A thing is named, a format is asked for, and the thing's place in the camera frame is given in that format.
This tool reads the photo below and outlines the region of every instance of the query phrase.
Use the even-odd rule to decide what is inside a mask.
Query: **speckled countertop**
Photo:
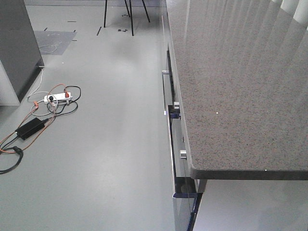
[[[270,0],[167,0],[191,177],[308,180],[308,31]]]

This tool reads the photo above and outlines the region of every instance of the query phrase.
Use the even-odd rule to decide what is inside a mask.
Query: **power adapter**
[[[23,140],[29,138],[39,130],[45,127],[45,123],[49,119],[40,120],[38,118],[34,118],[28,123],[22,125],[18,129],[15,130],[17,136]]]

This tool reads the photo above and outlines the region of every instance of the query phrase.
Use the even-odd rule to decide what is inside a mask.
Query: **black metal leg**
[[[124,1],[125,1],[125,5],[126,5],[126,10],[127,10],[128,16],[130,17],[128,6],[127,6],[127,1],[126,0],[124,0]]]
[[[148,20],[149,20],[149,22],[150,22],[150,18],[149,18],[149,15],[148,15],[148,11],[146,10],[145,4],[144,4],[144,0],[142,0],[142,3],[143,3],[143,7],[144,7],[144,9],[145,9],[146,16],[148,17]]]
[[[106,15],[107,15],[107,0],[105,0],[105,16],[104,16],[104,27],[106,27]]]
[[[131,0],[129,0],[129,9],[130,9],[131,35],[134,36],[133,13],[131,12]]]

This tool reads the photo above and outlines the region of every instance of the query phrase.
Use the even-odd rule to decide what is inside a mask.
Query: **gray mat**
[[[34,31],[41,54],[62,55],[76,32]]]

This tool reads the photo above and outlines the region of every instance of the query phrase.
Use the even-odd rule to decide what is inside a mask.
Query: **white power strip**
[[[51,101],[65,100],[68,103],[68,101],[73,98],[72,94],[70,92],[68,92],[68,95],[69,95],[69,97],[65,97],[65,92],[64,93],[60,93],[60,94],[54,94],[54,95],[45,95],[44,103],[48,104],[50,102],[50,97],[53,98]]]

